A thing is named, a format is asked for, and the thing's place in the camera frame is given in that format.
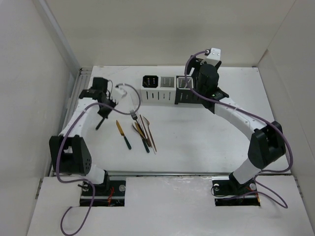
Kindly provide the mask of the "gold fork green handle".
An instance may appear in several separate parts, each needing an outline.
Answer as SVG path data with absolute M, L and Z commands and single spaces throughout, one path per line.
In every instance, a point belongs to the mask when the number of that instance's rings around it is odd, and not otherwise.
M 98 125 L 96 126 L 96 130 L 99 130 L 100 126 L 103 124 L 105 118 L 102 118 L 102 120 L 98 123 Z

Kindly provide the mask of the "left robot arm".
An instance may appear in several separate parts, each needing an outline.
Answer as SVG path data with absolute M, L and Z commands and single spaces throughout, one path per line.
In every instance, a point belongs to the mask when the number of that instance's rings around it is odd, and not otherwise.
M 105 195 L 110 190 L 108 173 L 92 163 L 84 136 L 95 117 L 101 117 L 96 125 L 99 129 L 116 107 L 107 91 L 108 83 L 105 78 L 94 77 L 92 86 L 81 91 L 69 123 L 59 135 L 49 140 L 55 173 L 82 176 L 93 184 L 94 191 L 99 195 Z

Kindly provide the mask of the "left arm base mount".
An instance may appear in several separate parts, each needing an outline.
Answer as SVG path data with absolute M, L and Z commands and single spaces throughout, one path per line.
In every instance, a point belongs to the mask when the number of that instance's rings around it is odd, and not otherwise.
M 88 207 L 92 200 L 93 189 L 90 184 L 83 182 L 81 187 L 79 206 Z M 124 207 L 126 193 L 126 179 L 111 179 L 106 187 L 95 185 L 93 207 Z

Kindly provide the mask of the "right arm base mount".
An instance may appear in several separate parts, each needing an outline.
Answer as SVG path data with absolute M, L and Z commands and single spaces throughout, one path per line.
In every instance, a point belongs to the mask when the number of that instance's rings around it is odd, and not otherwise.
M 260 206 L 254 180 L 235 185 L 228 178 L 212 178 L 211 193 L 217 207 Z

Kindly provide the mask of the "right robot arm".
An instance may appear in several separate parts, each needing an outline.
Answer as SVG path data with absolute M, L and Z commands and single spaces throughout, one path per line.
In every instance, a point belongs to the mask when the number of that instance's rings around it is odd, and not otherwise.
M 238 194 L 267 166 L 284 156 L 288 145 L 281 125 L 251 114 L 238 107 L 233 99 L 219 88 L 218 69 L 215 65 L 193 58 L 185 66 L 185 73 L 192 74 L 188 88 L 214 115 L 223 118 L 237 128 L 249 141 L 246 160 L 229 175 L 224 183 L 231 193 Z

